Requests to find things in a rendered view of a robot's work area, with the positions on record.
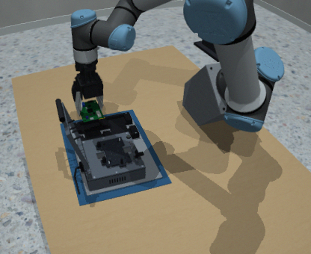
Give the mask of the green circuit board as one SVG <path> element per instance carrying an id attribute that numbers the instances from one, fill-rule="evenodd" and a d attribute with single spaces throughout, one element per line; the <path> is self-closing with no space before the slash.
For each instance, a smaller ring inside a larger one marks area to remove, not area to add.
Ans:
<path id="1" fill-rule="evenodd" d="M 81 118 L 83 122 L 104 118 L 96 100 L 90 100 L 82 103 Z"/>

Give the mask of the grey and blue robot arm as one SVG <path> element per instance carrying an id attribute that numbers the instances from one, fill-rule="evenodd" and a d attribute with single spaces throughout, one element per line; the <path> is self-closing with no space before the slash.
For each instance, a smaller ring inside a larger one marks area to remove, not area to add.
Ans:
<path id="1" fill-rule="evenodd" d="M 169 1 L 173 0 L 119 0 L 107 21 L 96 19 L 94 10 L 75 11 L 70 26 L 74 60 L 91 64 L 98 58 L 99 46 L 130 50 L 138 17 Z M 260 131 L 284 65 L 274 50 L 264 46 L 253 49 L 253 0 L 185 0 L 183 14 L 199 38 L 214 44 L 221 65 L 216 86 L 227 103 L 225 123 L 242 131 Z"/>

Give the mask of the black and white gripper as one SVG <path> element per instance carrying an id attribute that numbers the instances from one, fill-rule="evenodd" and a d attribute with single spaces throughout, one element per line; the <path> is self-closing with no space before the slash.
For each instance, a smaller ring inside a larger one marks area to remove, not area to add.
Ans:
<path id="1" fill-rule="evenodd" d="M 95 72 L 97 63 L 98 63 L 98 58 L 94 62 L 86 64 L 86 65 L 85 63 L 78 63 L 75 61 L 76 66 L 81 67 L 81 72 L 78 73 L 77 76 L 75 77 L 76 81 L 73 81 L 73 86 L 72 86 L 73 100 L 75 102 L 76 110 L 79 116 L 81 115 L 80 113 L 82 111 L 83 96 L 84 96 L 84 99 L 90 99 L 90 98 L 96 97 L 98 101 L 99 109 L 102 111 L 103 83 L 102 83 L 102 79 L 99 77 L 98 72 Z M 89 71 L 89 72 L 86 72 L 86 71 Z M 86 77 L 85 77 L 85 74 L 86 74 Z"/>

